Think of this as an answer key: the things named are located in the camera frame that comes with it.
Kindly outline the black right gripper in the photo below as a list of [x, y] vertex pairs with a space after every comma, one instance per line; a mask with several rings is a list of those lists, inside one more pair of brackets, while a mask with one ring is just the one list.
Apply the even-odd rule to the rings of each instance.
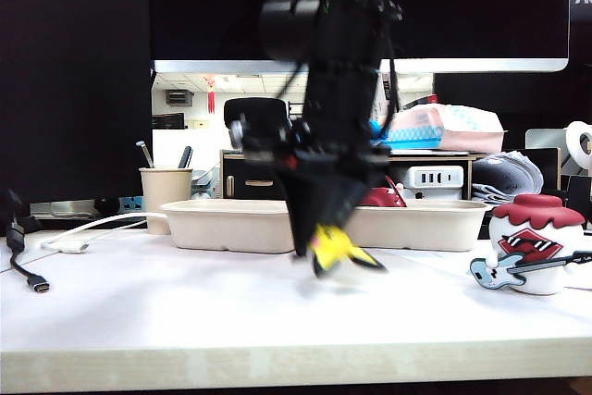
[[317, 225], [343, 228], [355, 206], [384, 177], [390, 149], [383, 142], [322, 145], [290, 130], [273, 163], [286, 194], [296, 254], [305, 256]]

